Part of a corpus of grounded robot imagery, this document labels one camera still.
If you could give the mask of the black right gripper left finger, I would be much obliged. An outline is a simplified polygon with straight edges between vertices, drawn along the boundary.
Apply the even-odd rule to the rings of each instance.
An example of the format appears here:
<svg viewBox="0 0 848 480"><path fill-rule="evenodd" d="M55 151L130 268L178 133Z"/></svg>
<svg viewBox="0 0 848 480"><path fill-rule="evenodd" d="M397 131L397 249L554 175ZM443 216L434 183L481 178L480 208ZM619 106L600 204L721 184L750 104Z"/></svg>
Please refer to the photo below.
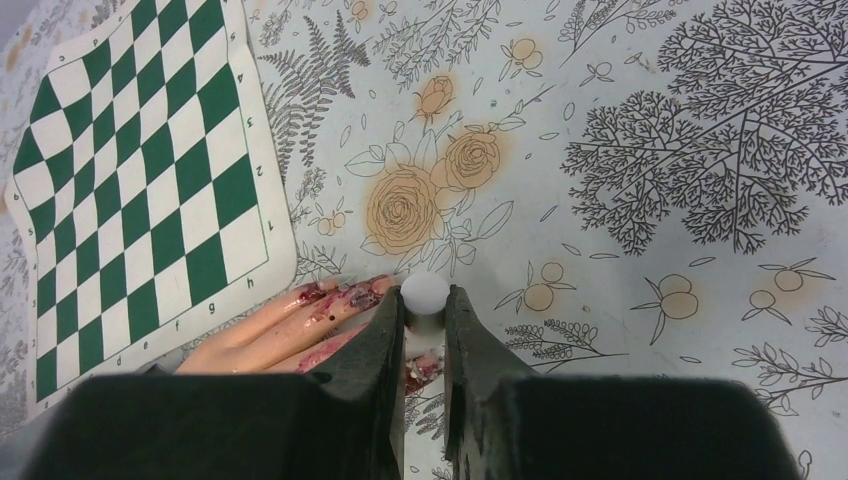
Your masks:
<svg viewBox="0 0 848 480"><path fill-rule="evenodd" d="M129 374L83 382L57 408L25 479L398 479L404 305L304 374Z"/></svg>

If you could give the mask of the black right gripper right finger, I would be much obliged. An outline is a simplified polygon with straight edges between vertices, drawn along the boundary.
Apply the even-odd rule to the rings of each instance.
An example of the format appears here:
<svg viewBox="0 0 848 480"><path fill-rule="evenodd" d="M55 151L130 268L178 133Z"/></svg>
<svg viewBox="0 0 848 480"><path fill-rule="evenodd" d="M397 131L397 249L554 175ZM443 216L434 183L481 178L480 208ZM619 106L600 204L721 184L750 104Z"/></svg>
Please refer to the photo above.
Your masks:
<svg viewBox="0 0 848 480"><path fill-rule="evenodd" d="M452 286L445 456L457 479L796 479L776 421L729 381L537 373Z"/></svg>

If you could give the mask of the person's hand with painted nails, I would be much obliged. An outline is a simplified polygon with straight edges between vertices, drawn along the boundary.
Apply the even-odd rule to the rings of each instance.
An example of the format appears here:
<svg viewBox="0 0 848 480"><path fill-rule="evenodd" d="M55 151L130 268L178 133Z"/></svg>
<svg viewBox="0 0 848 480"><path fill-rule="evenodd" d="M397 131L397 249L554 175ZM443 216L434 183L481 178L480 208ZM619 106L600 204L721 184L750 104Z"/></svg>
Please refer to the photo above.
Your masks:
<svg viewBox="0 0 848 480"><path fill-rule="evenodd" d="M339 276L305 283L208 336L176 372L184 375L308 372L336 354L365 326L332 332L375 309L396 284L397 279L391 275L355 283Z"/></svg>

